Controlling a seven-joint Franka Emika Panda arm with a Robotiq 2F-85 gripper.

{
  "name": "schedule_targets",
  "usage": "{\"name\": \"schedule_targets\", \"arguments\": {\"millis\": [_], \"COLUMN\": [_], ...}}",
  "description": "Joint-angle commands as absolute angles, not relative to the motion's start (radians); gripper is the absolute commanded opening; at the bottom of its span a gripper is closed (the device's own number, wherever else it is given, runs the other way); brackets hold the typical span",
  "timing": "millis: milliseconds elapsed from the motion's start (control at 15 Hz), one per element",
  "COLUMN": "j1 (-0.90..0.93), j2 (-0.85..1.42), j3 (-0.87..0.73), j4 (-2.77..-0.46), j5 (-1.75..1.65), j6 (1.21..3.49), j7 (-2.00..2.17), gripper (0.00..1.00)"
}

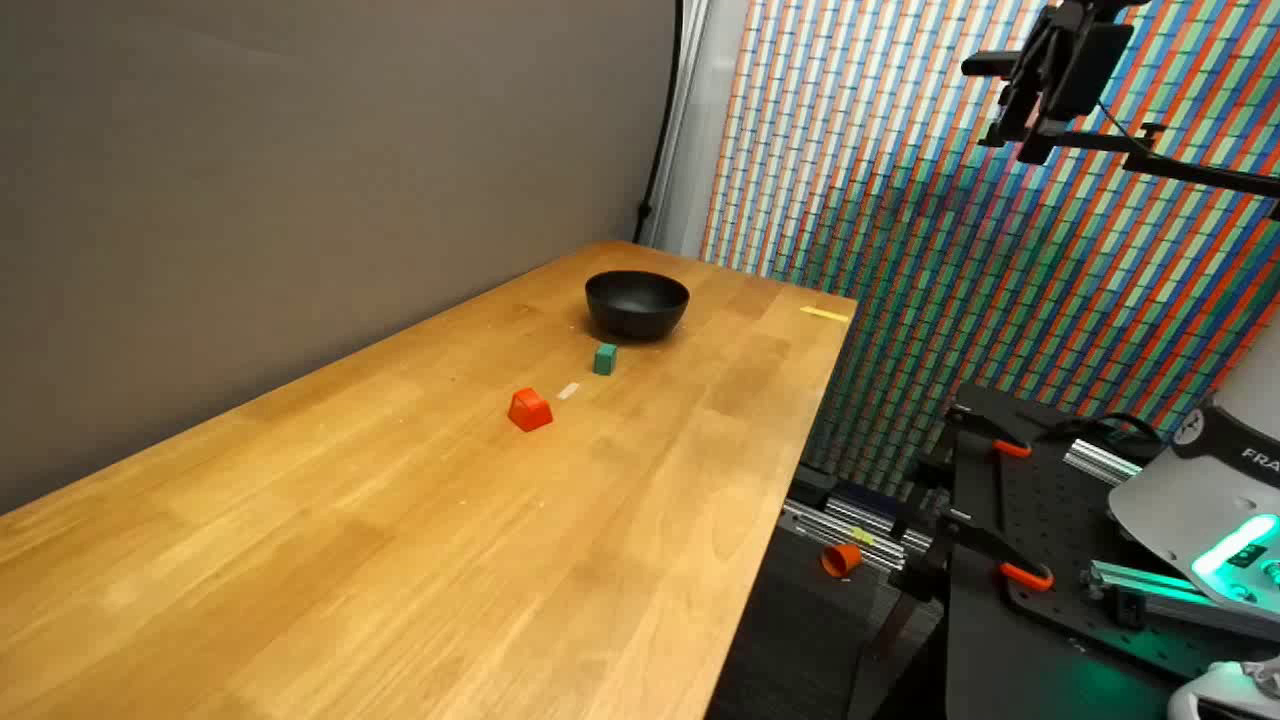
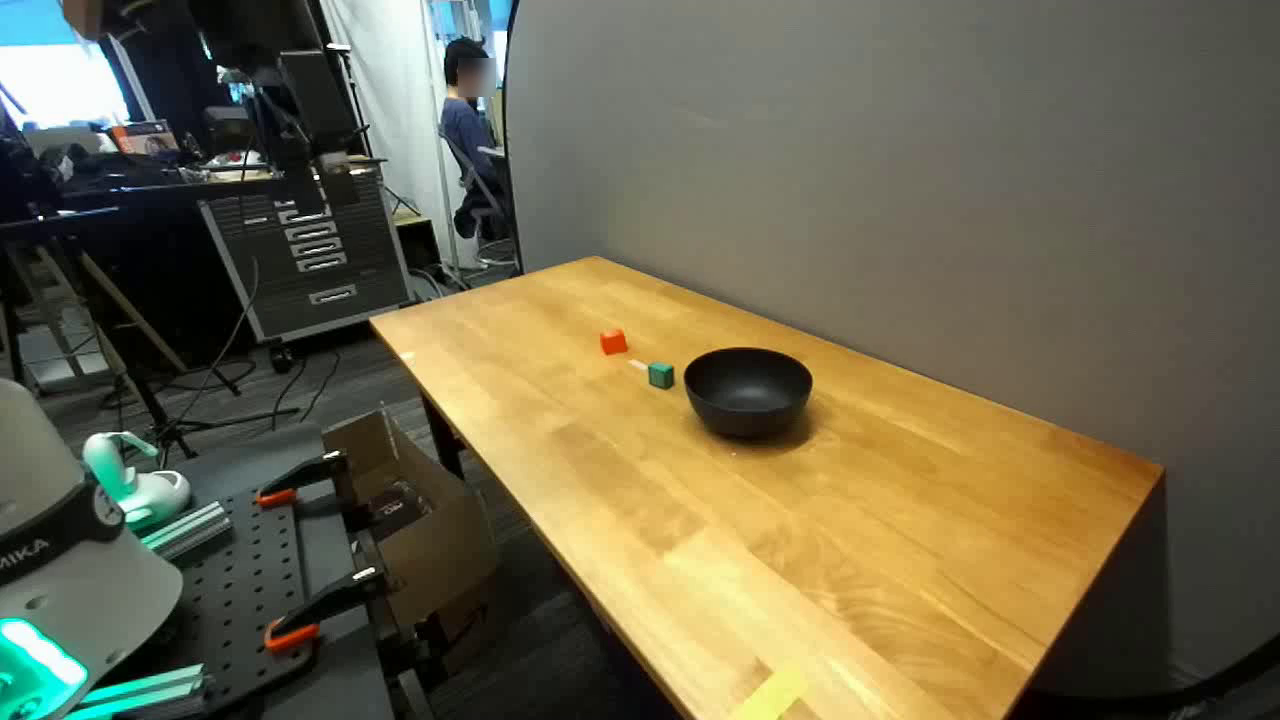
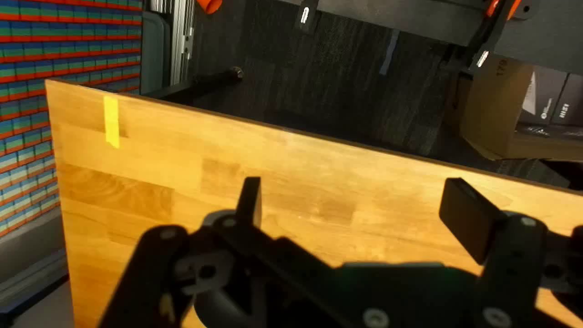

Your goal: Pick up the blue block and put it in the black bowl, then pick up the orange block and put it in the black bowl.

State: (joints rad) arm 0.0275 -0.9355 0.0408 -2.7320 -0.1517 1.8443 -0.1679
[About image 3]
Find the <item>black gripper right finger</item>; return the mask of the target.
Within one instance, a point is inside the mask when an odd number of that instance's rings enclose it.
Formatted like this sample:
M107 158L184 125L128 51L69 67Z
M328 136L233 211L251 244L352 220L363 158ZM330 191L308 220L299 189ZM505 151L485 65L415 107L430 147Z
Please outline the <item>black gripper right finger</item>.
M581 224L561 235L536 217L499 209L463 178L445 180L439 218L483 266L472 306L479 328L565 328L536 308L539 289L583 319Z

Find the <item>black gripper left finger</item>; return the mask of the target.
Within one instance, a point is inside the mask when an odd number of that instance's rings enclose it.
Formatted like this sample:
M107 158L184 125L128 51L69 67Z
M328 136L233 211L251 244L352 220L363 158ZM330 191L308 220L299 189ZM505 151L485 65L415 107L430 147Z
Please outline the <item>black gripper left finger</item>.
M301 248L259 229L261 178L248 176L233 211L215 211L188 233L142 233L102 315L102 328L182 328L193 309L206 328L310 328L317 306L264 258Z

